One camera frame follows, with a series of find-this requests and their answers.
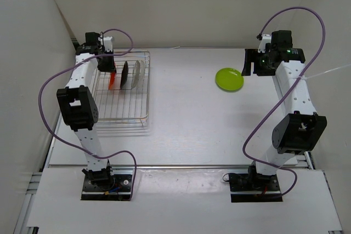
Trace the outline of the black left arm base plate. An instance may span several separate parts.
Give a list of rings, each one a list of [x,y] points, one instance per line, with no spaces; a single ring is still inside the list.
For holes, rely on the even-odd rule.
[[[130,169],[113,169],[108,182],[93,182],[88,175],[82,184],[82,201],[130,201],[134,172]]]

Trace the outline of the green plate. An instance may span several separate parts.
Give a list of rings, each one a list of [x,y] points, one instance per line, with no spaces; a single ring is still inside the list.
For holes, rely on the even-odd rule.
[[[215,83],[222,90],[235,92],[243,87],[244,78],[238,70],[227,67],[216,73]]]

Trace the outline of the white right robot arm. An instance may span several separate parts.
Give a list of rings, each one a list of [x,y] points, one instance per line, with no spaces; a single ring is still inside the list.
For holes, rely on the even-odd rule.
[[[288,160],[311,151],[327,126],[326,117],[317,113],[301,76],[304,63],[304,53],[299,48],[279,48],[265,53],[258,49],[245,50],[242,75],[272,76],[285,112],[272,131],[271,146],[248,169],[244,183],[253,190],[268,184]]]

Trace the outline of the aluminium table edge rail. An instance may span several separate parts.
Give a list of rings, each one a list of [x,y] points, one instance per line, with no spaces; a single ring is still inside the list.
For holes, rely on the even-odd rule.
[[[137,164],[137,169],[244,169],[249,165],[140,165]],[[86,165],[48,165],[48,168],[85,168]],[[134,165],[111,165],[118,169],[131,169]]]

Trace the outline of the orange plate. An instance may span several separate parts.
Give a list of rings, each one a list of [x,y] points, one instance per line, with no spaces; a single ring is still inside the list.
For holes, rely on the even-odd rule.
[[[109,78],[108,90],[112,90],[114,88],[115,78],[116,78],[116,71],[111,72],[110,78]]]

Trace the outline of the black plate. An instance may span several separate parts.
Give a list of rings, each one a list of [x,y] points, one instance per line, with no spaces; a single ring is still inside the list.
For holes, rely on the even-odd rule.
[[[125,85],[127,83],[128,73],[129,73],[128,62],[125,61],[124,62],[124,66],[123,66],[123,70],[122,70],[122,73],[121,73],[120,89],[124,89],[124,87],[125,87]]]

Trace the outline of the clear textured glass plate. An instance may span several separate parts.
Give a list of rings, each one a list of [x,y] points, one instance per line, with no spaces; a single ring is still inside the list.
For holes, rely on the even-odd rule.
[[[140,64],[139,60],[137,60],[135,62],[134,68],[133,68],[133,78],[132,78],[132,84],[131,84],[132,89],[136,88],[138,85],[139,76],[140,76],[140,68],[141,68],[141,64]]]

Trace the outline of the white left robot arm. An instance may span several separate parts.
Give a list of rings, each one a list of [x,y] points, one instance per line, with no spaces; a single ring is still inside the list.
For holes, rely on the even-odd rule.
[[[98,107],[90,92],[93,73],[98,67],[98,59],[87,62],[85,59],[102,54],[101,44],[86,42],[76,50],[76,68],[65,88],[58,89],[56,97],[64,122],[74,131],[81,147],[86,150],[87,168],[83,173],[91,184],[99,186],[102,190],[109,190],[115,184],[108,159],[98,159],[103,151],[95,127],[98,121]]]

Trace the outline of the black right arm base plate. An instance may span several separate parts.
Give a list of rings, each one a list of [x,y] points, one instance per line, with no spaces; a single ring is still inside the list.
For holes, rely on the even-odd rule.
[[[282,193],[276,175],[261,175],[254,167],[246,173],[226,173],[222,176],[229,184],[231,203],[282,202]]]

